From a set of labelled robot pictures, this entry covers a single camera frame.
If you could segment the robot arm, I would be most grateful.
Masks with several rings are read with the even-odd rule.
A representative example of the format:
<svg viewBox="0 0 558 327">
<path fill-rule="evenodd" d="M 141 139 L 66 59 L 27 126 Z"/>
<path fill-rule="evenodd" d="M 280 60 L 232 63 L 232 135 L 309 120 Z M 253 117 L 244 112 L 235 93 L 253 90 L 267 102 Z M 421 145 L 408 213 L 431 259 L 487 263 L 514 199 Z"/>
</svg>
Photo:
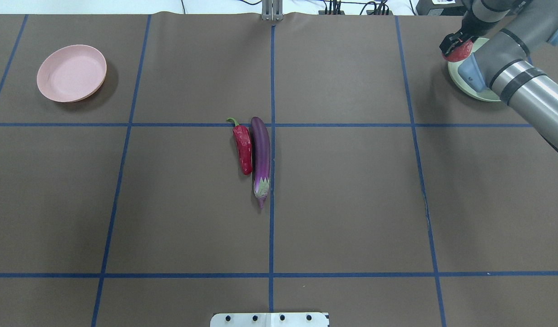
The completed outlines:
<svg viewBox="0 0 558 327">
<path fill-rule="evenodd" d="M 465 0 L 461 27 L 440 50 L 476 92 L 491 90 L 558 153 L 558 84 L 528 57 L 558 46 L 558 0 Z"/>
</svg>

